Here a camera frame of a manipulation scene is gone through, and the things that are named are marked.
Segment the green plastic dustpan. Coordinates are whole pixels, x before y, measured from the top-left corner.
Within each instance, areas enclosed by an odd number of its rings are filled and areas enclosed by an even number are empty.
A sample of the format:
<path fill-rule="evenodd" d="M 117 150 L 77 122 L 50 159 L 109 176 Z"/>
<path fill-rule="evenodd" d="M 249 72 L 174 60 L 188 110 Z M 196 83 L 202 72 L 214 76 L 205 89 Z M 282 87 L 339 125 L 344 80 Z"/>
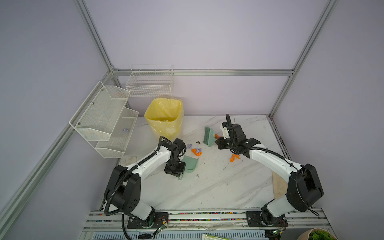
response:
<path fill-rule="evenodd" d="M 185 170 L 184 172 L 178 177 L 179 180 L 181 180 L 186 173 L 192 173 L 197 166 L 198 163 L 197 158 L 192 158 L 189 156 L 184 156 L 182 162 L 185 163 Z"/>

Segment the green hand brush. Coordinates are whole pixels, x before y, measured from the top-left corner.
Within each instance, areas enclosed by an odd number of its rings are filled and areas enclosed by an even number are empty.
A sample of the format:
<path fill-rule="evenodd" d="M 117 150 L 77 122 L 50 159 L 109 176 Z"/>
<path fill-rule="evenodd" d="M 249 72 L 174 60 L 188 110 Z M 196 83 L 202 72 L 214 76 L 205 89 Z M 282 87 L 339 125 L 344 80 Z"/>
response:
<path fill-rule="evenodd" d="M 205 134 L 203 143 L 207 145 L 208 147 L 212 147 L 215 143 L 215 132 L 212 128 L 205 127 Z"/>

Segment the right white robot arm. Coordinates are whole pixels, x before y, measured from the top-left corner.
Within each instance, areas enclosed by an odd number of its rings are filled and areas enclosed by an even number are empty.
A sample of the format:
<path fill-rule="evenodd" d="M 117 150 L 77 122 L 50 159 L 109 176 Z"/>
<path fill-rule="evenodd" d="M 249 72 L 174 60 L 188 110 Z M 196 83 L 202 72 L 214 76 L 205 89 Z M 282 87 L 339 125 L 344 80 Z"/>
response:
<path fill-rule="evenodd" d="M 254 138 L 247 138 L 241 125 L 229 120 L 222 123 L 223 135 L 216 140 L 218 149 L 229 149 L 235 155 L 255 160 L 280 176 L 287 192 L 262 207 L 262 225 L 272 226 L 279 217 L 292 211 L 305 212 L 324 196 L 317 170 L 310 164 L 301 165 L 278 154 Z"/>

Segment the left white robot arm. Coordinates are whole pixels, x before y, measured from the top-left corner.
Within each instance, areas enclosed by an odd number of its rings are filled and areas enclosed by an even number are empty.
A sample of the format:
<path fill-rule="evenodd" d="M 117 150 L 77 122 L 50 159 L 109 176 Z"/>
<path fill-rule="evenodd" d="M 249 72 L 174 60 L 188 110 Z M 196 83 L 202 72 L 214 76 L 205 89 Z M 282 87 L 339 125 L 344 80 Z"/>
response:
<path fill-rule="evenodd" d="M 186 163 L 181 161 L 181 157 L 186 151 L 187 146 L 183 140 L 177 138 L 170 141 L 161 136 L 152 153 L 128 167 L 115 167 L 104 193 L 107 201 L 104 215 L 121 213 L 151 225 L 156 210 L 141 200 L 142 180 L 163 164 L 167 175 L 181 179 L 186 169 Z"/>

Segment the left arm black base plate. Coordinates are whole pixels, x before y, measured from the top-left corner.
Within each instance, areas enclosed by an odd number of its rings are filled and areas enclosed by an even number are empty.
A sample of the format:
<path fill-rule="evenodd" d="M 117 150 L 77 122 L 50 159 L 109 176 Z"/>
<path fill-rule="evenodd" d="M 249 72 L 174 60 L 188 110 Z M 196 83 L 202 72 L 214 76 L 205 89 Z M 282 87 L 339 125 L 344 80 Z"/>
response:
<path fill-rule="evenodd" d="M 152 208 L 149 216 L 142 220 L 138 217 L 129 217 L 126 223 L 128 229 L 157 229 L 161 227 L 164 222 L 168 222 L 169 213 L 168 212 L 157 212 Z"/>

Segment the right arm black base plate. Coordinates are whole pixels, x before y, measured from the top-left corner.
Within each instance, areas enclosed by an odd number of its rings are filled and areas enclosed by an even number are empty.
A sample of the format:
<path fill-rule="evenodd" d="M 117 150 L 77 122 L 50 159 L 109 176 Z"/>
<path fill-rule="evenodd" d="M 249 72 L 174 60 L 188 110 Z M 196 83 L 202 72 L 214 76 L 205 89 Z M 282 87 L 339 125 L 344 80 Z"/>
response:
<path fill-rule="evenodd" d="M 264 205 L 258 211 L 246 211 L 246 219 L 249 227 L 283 227 L 288 225 L 285 215 L 274 217 Z"/>

